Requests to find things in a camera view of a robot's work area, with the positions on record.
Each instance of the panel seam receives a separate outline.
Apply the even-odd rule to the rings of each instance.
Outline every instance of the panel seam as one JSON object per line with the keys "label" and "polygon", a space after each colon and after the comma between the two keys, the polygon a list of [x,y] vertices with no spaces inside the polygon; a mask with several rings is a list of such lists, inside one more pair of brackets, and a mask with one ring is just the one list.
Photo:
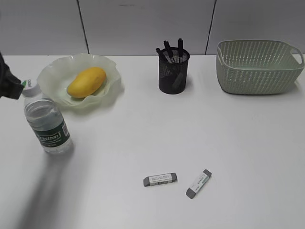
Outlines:
{"label": "panel seam", "polygon": [[78,12],[79,12],[79,14],[80,14],[80,19],[81,19],[82,32],[83,32],[84,37],[85,37],[87,53],[90,54],[90,52],[89,52],[89,46],[88,46],[88,41],[87,41],[87,36],[86,36],[86,31],[85,31],[84,23],[83,23],[83,21],[82,21],[80,3],[79,3],[79,0],[76,0],[76,1],[77,1]]}
{"label": "panel seam", "polygon": [[208,40],[206,41],[206,47],[205,47],[205,55],[208,51],[208,46],[209,46],[209,41],[210,41],[210,35],[211,35],[211,30],[212,30],[212,24],[213,24],[213,19],[214,19],[214,13],[215,13],[215,8],[216,8],[216,2],[217,0],[214,0],[214,7],[213,7],[213,12],[212,12],[212,18],[211,18],[211,24],[210,24],[210,29],[209,29],[209,35],[208,35]]}

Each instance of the green plastic basket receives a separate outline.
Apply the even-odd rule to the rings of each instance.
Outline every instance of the green plastic basket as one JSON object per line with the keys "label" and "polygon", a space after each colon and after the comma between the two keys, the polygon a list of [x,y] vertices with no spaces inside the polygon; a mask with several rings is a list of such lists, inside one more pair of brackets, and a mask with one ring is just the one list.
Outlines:
{"label": "green plastic basket", "polygon": [[[301,63],[292,51],[301,56]],[[283,93],[303,69],[301,51],[285,42],[234,40],[217,47],[217,78],[221,88],[231,94]]]}

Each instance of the mango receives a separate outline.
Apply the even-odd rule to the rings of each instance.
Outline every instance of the mango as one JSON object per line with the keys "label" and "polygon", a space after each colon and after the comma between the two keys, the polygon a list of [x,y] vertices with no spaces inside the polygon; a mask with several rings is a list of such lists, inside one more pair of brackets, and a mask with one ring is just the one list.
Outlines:
{"label": "mango", "polygon": [[67,92],[74,98],[85,98],[99,89],[105,79],[106,72],[103,68],[87,68],[78,74],[68,86]]}

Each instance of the wall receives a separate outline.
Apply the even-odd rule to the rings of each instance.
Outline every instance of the wall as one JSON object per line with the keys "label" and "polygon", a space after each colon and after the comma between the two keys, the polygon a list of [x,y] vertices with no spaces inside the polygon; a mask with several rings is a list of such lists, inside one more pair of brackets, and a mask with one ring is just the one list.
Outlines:
{"label": "wall", "polygon": [[76,0],[0,0],[0,51],[6,55],[87,52]]}
{"label": "wall", "polygon": [[80,0],[91,53],[155,55],[168,40],[203,54],[214,0]]}
{"label": "wall", "polygon": [[217,0],[207,54],[218,42],[280,40],[305,53],[304,0]]}
{"label": "wall", "polygon": [[232,39],[282,40],[305,52],[304,9],[304,0],[217,0],[215,8],[214,0],[0,0],[0,50],[67,55],[88,45],[100,55],[155,55],[163,40],[183,38],[191,54],[216,54]]}

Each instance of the black mesh pen holder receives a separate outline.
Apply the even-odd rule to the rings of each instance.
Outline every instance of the black mesh pen holder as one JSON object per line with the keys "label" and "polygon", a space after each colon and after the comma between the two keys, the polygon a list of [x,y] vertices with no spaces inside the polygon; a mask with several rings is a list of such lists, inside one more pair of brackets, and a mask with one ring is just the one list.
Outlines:
{"label": "black mesh pen holder", "polygon": [[166,49],[161,50],[167,62],[159,59],[159,88],[167,94],[179,94],[185,89],[190,54],[183,49],[183,55],[179,57],[178,48],[171,47],[171,50],[173,58]]}

